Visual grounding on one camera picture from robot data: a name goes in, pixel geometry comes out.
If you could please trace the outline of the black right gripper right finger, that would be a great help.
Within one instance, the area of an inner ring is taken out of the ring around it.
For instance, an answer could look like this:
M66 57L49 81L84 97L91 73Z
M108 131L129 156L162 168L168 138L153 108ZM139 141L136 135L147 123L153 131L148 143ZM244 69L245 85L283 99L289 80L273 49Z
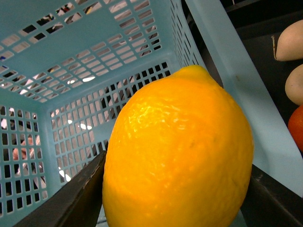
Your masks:
M249 227L301 227L303 199L264 171L252 166L246 198L241 206Z

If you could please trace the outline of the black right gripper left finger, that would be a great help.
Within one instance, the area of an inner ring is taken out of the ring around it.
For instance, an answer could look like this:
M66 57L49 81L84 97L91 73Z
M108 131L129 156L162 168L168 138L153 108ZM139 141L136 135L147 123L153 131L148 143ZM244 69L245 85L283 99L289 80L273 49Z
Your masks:
M98 154L65 186L16 227L95 227L102 206L106 152Z

